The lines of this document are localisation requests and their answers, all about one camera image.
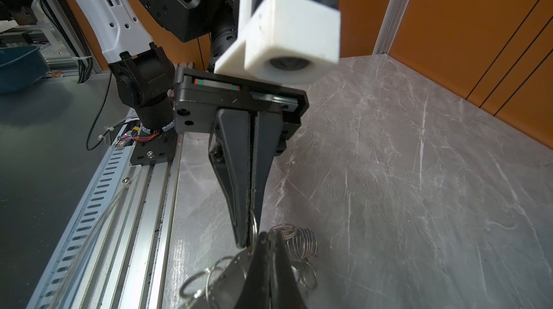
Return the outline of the aluminium front rail frame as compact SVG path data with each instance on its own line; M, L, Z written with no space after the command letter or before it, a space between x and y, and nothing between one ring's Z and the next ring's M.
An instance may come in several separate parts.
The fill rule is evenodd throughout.
M172 161L133 166L107 149L29 308L161 308L183 138Z

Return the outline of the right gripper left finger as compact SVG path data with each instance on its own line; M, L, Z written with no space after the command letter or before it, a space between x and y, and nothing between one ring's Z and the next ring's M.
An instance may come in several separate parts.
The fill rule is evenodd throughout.
M235 308L269 308L269 238L263 232L257 239L250 268Z

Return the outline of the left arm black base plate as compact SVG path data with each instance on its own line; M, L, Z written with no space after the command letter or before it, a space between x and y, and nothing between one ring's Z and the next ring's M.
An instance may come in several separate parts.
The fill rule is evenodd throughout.
M177 134L174 130L161 133L154 140L136 143L130 158L133 166L154 165L173 160L177 146Z

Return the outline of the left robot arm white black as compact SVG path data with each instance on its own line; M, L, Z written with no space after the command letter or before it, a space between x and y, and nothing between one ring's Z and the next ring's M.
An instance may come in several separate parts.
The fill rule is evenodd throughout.
M146 131L207 133L236 244L253 244L273 159L337 65L338 0L75 0Z

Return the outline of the blue plastic bin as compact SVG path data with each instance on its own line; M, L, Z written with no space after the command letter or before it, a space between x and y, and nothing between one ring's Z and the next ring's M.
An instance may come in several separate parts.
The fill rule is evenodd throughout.
M1 95L26 89L49 73L50 67L39 48L30 45L1 49Z

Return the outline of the left corner aluminium post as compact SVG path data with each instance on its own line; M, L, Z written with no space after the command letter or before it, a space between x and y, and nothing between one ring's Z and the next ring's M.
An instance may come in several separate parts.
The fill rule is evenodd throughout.
M389 0L373 49L373 55L388 54L400 28L410 0Z

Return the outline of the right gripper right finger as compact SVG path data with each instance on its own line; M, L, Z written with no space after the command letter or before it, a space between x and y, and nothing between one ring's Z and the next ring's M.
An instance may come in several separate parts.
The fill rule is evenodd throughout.
M284 239L279 231L269 233L269 284L271 308L306 308L292 271Z

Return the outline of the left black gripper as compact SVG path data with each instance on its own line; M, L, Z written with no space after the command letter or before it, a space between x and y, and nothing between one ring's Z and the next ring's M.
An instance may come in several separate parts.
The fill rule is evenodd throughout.
M175 128L179 134L211 132L208 155L237 247L254 240L273 158L286 150L308 108L308 95L299 89L177 68ZM251 123L247 111L254 113Z

